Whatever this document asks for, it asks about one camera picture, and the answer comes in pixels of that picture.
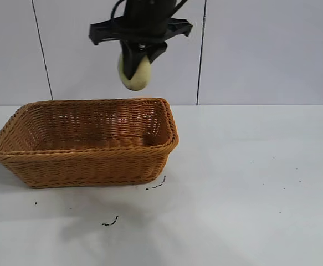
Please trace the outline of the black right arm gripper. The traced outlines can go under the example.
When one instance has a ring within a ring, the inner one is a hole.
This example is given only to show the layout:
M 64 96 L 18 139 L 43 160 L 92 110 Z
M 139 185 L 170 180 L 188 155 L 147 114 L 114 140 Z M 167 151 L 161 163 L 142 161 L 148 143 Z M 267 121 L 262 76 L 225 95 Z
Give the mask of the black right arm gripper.
M 123 14 L 116 16 L 120 4 L 125 3 Z M 123 73 L 131 79 L 144 56 L 154 62 L 167 49 L 166 40 L 176 36 L 189 36 L 193 25 L 173 15 L 186 1 L 117 1 L 110 19 L 90 25 L 89 38 L 94 45 L 121 40 Z M 139 44 L 151 44 L 141 49 Z

